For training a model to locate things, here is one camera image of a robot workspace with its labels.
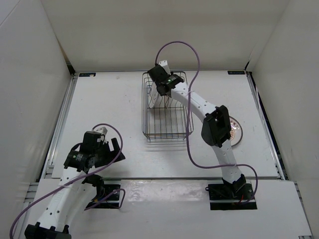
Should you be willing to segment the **white plate red pattern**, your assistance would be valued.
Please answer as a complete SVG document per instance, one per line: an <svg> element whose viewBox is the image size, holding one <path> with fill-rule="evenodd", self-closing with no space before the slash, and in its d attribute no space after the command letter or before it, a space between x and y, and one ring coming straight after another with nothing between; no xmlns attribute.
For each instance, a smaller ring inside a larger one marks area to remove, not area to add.
<svg viewBox="0 0 319 239"><path fill-rule="evenodd" d="M169 96L165 96L164 97L164 108L168 109L170 107L171 104L171 98Z"/></svg>

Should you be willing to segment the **white plate orange sunburst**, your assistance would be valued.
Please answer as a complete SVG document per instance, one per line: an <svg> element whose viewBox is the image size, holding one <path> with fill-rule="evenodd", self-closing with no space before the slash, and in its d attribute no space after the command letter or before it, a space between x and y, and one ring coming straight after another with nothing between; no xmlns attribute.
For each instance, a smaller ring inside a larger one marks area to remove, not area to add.
<svg viewBox="0 0 319 239"><path fill-rule="evenodd" d="M243 128L238 120L236 120L234 117L230 116L230 125L231 125L231 131L230 131L230 141L231 146L236 147L243 138Z"/></svg>

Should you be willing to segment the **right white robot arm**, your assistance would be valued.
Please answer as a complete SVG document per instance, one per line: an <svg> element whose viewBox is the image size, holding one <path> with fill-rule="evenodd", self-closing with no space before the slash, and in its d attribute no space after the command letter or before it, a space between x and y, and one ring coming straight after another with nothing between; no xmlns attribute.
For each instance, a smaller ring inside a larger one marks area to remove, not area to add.
<svg viewBox="0 0 319 239"><path fill-rule="evenodd" d="M161 96L182 103L187 107L187 117L195 114L202 123L201 137L211 146L216 154L221 168L224 194L229 199L235 199L242 193L246 184L244 174L237 166L237 162L231 147L231 123L228 108L224 105L215 106L209 103L199 94L191 90L180 76L167 73L165 67L156 64L148 70L148 75L155 83L157 92Z"/></svg>

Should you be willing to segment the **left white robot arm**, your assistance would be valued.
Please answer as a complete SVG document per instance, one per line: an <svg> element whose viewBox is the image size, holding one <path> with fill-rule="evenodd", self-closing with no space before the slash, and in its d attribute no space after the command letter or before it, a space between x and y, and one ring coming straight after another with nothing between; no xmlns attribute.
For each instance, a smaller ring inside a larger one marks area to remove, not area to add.
<svg viewBox="0 0 319 239"><path fill-rule="evenodd" d="M91 169L125 159L116 138L105 140L107 129L94 127L84 133L81 143L74 145L63 164L57 187L44 212L34 225L27 225L27 239L69 239L74 220L85 210L100 205L121 189L107 189L103 178Z"/></svg>

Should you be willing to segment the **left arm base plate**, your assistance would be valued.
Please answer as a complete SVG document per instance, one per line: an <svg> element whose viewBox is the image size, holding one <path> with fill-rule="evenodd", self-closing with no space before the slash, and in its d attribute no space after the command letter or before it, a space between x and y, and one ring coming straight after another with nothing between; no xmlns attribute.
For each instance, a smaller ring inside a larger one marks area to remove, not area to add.
<svg viewBox="0 0 319 239"><path fill-rule="evenodd" d="M105 184L103 190L95 197L86 208L94 205L97 202L102 202L101 204L94 207L95 209L116 209L120 205L120 184Z"/></svg>

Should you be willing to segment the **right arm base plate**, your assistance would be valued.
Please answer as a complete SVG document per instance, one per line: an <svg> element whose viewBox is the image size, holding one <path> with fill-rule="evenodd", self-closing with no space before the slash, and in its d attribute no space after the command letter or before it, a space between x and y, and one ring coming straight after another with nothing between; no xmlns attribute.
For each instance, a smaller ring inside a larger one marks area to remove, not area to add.
<svg viewBox="0 0 319 239"><path fill-rule="evenodd" d="M205 190L209 194L212 211L256 210L257 203L253 196L251 183L247 183L237 193L233 193L224 184L208 184Z"/></svg>

